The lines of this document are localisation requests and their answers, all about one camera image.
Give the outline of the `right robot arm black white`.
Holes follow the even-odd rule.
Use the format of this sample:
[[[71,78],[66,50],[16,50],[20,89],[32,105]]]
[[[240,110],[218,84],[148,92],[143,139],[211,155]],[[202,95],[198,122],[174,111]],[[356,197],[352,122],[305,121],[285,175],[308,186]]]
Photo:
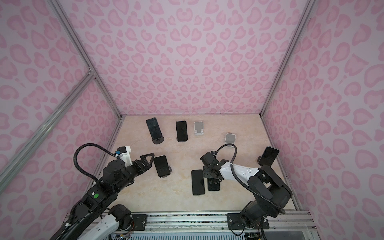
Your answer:
[[[276,218],[286,213],[285,207],[293,196],[292,190],[269,165],[249,168],[235,164],[237,154],[231,160],[217,160],[216,152],[204,154],[203,176],[216,182],[236,181],[255,197],[240,212],[240,223],[246,229],[262,227],[264,219]]]

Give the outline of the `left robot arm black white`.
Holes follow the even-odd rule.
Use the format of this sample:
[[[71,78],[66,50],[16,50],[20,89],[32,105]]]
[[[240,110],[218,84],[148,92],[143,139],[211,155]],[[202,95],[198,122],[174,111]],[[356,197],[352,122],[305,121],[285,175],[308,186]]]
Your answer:
[[[126,166],[123,160],[113,160],[103,169],[103,176],[72,207],[69,218],[51,237],[52,240],[76,240],[118,197],[134,178],[152,167],[155,154],[140,156]]]

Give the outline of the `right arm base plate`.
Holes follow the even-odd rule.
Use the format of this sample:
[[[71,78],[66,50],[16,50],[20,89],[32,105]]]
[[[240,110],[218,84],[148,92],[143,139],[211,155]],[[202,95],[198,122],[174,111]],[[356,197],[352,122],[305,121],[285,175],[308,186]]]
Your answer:
[[[226,214],[229,230],[269,230],[267,215],[248,216],[242,213]]]

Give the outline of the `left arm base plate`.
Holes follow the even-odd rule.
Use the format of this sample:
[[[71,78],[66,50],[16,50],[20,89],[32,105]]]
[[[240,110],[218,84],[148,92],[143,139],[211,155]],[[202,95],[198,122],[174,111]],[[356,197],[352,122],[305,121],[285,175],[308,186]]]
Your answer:
[[[133,214],[133,228],[132,231],[144,231],[147,224],[148,215],[146,214]]]

